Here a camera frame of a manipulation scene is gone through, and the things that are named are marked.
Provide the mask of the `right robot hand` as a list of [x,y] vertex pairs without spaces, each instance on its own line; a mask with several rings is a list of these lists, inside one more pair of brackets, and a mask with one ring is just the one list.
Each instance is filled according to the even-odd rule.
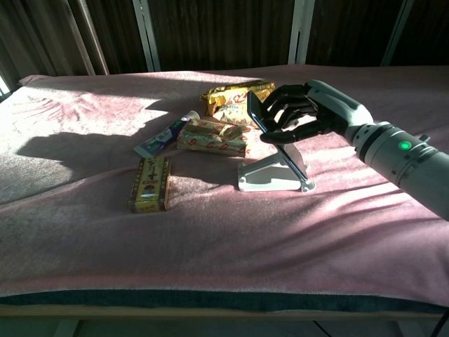
[[342,136],[349,144],[365,124],[372,124],[368,109],[329,84],[310,80],[284,85],[262,103],[267,131],[264,143],[285,145],[327,133]]

